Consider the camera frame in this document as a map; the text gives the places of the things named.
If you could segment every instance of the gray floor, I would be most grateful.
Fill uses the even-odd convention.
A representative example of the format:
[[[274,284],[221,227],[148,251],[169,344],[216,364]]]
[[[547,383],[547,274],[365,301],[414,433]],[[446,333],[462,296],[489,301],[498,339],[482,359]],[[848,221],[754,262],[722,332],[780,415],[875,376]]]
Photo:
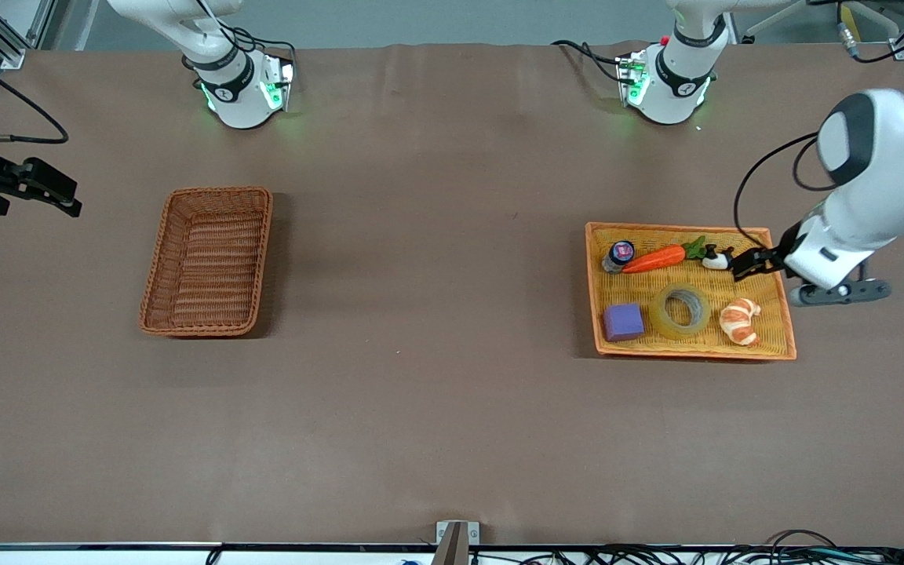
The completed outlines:
[[[257,36],[302,48],[380,47],[394,43],[548,44],[557,39],[607,44],[656,40],[671,32],[662,0],[248,0],[226,19]],[[772,11],[735,15],[739,33]],[[893,12],[896,21],[904,17]],[[884,39],[858,18],[863,38]],[[170,50],[162,36],[122,18],[107,0],[69,0],[57,14],[53,48]],[[838,42],[832,6],[807,7],[758,35],[758,43]]]

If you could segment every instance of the tape roll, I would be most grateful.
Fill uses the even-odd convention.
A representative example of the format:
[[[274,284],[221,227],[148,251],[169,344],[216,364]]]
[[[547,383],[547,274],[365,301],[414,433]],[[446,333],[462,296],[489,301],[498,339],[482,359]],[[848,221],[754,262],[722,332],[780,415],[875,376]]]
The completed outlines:
[[[668,299],[678,300],[689,307],[690,321],[688,326],[676,324],[668,314],[665,305]],[[706,300],[703,292],[696,286],[686,285],[685,282],[675,282],[665,286],[665,289],[654,297],[648,308],[648,318],[651,326],[662,336],[670,340],[684,340],[703,331],[710,321],[710,301]]]

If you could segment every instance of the cable connector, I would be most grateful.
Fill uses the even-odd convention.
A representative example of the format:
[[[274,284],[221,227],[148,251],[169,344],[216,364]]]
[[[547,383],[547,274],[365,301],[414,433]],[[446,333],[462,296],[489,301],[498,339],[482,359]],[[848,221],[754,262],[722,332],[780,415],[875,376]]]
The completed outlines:
[[[836,29],[839,30],[839,39],[843,43],[843,47],[846,48],[846,53],[850,53],[850,57],[853,58],[860,57],[860,50],[857,49],[857,40],[853,39],[853,32],[850,31],[850,28],[843,22],[839,22]]]

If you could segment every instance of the brown table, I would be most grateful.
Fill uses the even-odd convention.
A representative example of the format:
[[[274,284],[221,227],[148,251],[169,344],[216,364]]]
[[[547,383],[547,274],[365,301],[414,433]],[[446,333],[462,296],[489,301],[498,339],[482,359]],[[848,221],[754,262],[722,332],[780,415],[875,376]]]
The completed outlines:
[[[620,46],[611,53],[624,51]],[[904,64],[740,46],[682,126],[552,47],[301,53],[292,114],[231,131],[179,53],[30,53],[7,78],[71,131],[73,221],[0,218],[0,541],[904,545],[904,239],[888,301],[793,313],[796,362],[593,353],[587,221],[731,224],[747,167]],[[50,128],[0,93],[0,131]],[[162,201],[276,193],[261,325],[144,336]],[[789,157],[747,224],[815,203]]]

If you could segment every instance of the blue can lid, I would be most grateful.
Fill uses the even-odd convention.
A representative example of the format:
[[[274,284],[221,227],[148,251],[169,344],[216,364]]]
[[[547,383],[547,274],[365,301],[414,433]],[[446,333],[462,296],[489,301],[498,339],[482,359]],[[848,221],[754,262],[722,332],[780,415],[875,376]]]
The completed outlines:
[[[634,258],[634,244],[625,239],[613,243],[609,250],[609,258],[615,264],[628,264]]]

